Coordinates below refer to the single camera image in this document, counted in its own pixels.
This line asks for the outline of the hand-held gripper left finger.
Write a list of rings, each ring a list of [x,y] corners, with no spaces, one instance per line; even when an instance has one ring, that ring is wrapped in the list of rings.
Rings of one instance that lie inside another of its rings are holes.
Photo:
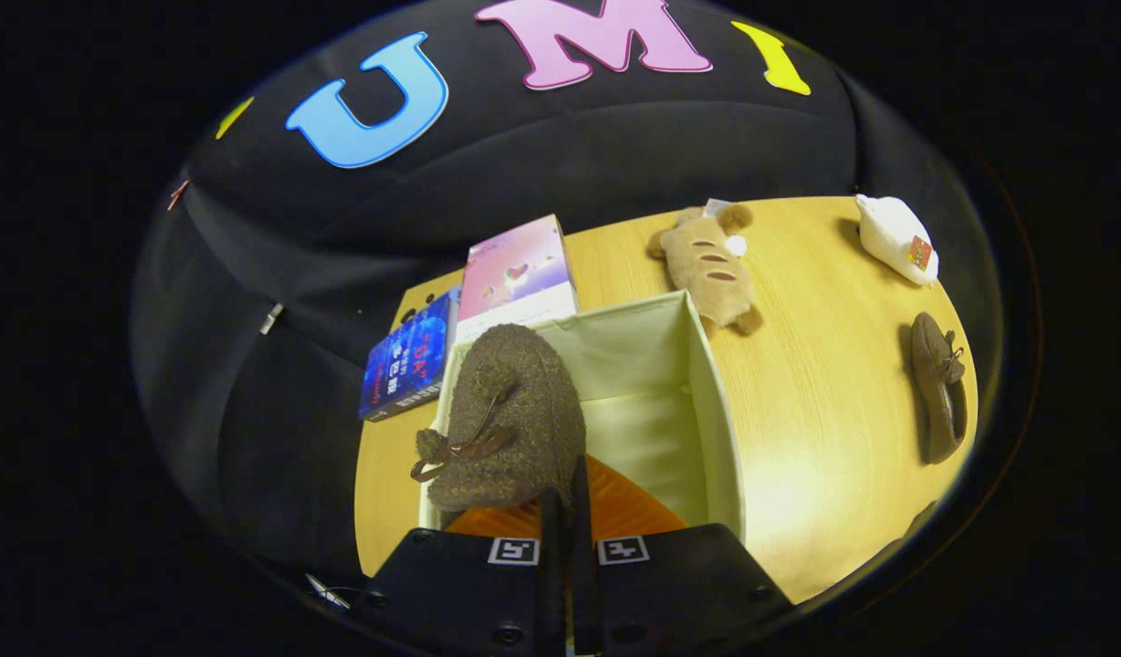
[[[560,656],[560,500],[540,539],[414,528],[355,601],[355,620],[421,656]]]

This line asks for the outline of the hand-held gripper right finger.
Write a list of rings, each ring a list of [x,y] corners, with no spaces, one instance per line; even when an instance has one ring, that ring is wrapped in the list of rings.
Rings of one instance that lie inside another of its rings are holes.
[[[571,498],[574,656],[735,656],[793,623],[789,598],[724,525],[595,542],[585,459]]]

